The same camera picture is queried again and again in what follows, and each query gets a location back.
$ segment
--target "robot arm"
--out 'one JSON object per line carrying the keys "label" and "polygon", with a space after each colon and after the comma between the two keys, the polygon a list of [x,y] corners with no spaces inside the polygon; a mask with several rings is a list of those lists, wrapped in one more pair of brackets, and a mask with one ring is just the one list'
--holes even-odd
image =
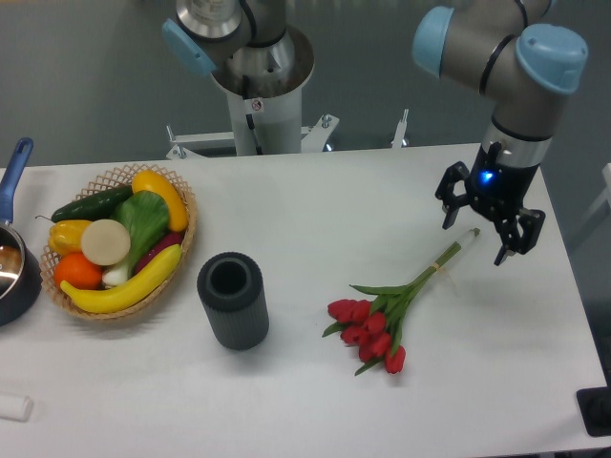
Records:
{"label": "robot arm", "polygon": [[226,93],[238,156],[301,151],[301,89],[314,55],[286,24],[285,0],[177,0],[177,22],[165,22],[163,37]]}
{"label": "robot arm", "polygon": [[[523,199],[587,59],[576,33],[530,25],[551,4],[479,0],[463,11],[437,7],[414,37],[418,65],[497,102],[472,170],[457,162],[435,193],[443,201],[445,229],[466,205],[495,225],[502,242],[496,265],[537,244],[545,214],[524,208]],[[453,192],[459,181],[465,182],[462,196]]]}

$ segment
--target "tabletop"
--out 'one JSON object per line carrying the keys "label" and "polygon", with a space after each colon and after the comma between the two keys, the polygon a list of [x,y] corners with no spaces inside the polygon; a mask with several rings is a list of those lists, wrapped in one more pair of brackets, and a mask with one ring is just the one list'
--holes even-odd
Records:
{"label": "tabletop", "polygon": [[[477,145],[159,161],[192,186],[200,219],[185,268],[132,319],[88,323],[44,295],[0,329],[0,390],[30,395],[26,424],[0,422],[7,456],[479,457],[597,448],[575,393],[604,385],[543,178],[537,247],[499,267],[492,224],[453,228],[433,192]],[[122,164],[28,168],[13,227],[36,256],[49,215]],[[321,338],[349,284],[412,280],[472,227],[404,325],[402,373],[359,377],[353,349]],[[215,340],[196,291],[224,251],[262,269],[270,329],[236,352]]]}

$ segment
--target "green leaf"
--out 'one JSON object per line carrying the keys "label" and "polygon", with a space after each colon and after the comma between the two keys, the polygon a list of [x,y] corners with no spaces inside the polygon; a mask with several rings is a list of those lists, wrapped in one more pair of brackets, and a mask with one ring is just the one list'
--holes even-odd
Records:
{"label": "green leaf", "polygon": [[354,372],[354,377],[356,377],[357,375],[361,375],[366,370],[370,370],[372,367],[374,367],[378,363],[382,363],[383,361],[384,361],[384,358],[373,358],[367,361],[365,364],[359,367],[359,369],[356,372]]}
{"label": "green leaf", "polygon": [[404,302],[405,301],[405,294],[397,294],[395,296],[392,296],[389,299],[389,306],[387,307],[387,311],[391,311],[392,309],[394,309],[394,307],[396,307],[399,303]]}
{"label": "green leaf", "polygon": [[403,303],[397,305],[393,308],[390,313],[386,316],[386,321],[388,324],[394,324],[398,320],[403,320],[408,307],[410,306],[411,301],[405,299]]}
{"label": "green leaf", "polygon": [[336,332],[342,332],[348,326],[349,324],[342,324],[339,322],[335,322],[334,324],[330,325],[327,329],[325,329],[325,331],[323,332],[323,337],[330,336],[331,334],[335,334]]}
{"label": "green leaf", "polygon": [[360,286],[358,284],[351,284],[351,288],[356,289],[359,293],[369,294],[371,296],[377,296],[379,294],[401,294],[406,285],[402,286]]}
{"label": "green leaf", "polygon": [[392,333],[392,344],[390,345],[390,355],[394,356],[394,354],[399,349],[399,345],[401,344],[401,338],[403,337],[403,319],[405,315],[401,317],[401,319],[397,322],[394,332]]}
{"label": "green leaf", "polygon": [[124,261],[131,276],[140,258],[167,232],[170,219],[168,206],[161,196],[150,191],[140,191],[120,203],[111,218],[120,222],[130,234],[132,245]]}
{"label": "green leaf", "polygon": [[386,296],[378,296],[371,303],[371,309],[369,310],[369,314],[373,315],[378,310],[382,310],[387,304],[388,298]]}

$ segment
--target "blue light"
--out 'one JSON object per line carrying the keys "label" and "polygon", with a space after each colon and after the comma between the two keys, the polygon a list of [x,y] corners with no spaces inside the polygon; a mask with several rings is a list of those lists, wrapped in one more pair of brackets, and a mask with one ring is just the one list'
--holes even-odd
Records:
{"label": "blue light", "polygon": [[481,184],[488,184],[493,178],[495,174],[488,170],[484,170],[479,174],[479,178],[481,179]]}

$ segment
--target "wicker basket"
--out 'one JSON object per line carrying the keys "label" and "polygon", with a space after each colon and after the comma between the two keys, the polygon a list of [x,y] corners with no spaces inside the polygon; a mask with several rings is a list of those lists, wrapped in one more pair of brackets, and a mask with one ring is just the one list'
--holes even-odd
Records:
{"label": "wicker basket", "polygon": [[85,198],[99,191],[104,191],[110,188],[116,188],[120,185],[129,184],[132,182],[132,178],[142,170],[153,170],[164,177],[166,177],[179,192],[183,203],[186,206],[187,213],[189,216],[189,223],[184,234],[182,241],[182,256],[180,257],[179,265],[170,274],[170,276],[158,286],[151,294],[149,294],[142,301],[132,305],[125,310],[121,310],[114,313],[89,313],[81,310],[73,304],[72,300],[64,294],[64,292],[57,287],[53,281],[53,273],[57,263],[61,259],[57,253],[51,250],[49,246],[45,246],[42,258],[40,260],[40,271],[42,277],[42,287],[51,297],[52,301],[59,305],[66,312],[84,320],[116,320],[119,318],[128,317],[134,315],[137,312],[144,310],[146,307],[151,305],[163,292],[168,283],[178,273],[184,264],[193,237],[195,236],[196,224],[198,219],[198,207],[195,202],[195,196],[189,187],[189,184],[179,177],[176,172],[169,172],[165,168],[160,168],[157,165],[148,166],[143,164],[131,164],[125,165],[122,168],[114,168],[112,171],[107,171],[104,175],[98,175],[94,181],[89,183],[87,188],[81,190],[80,194],[76,196],[74,200]]}

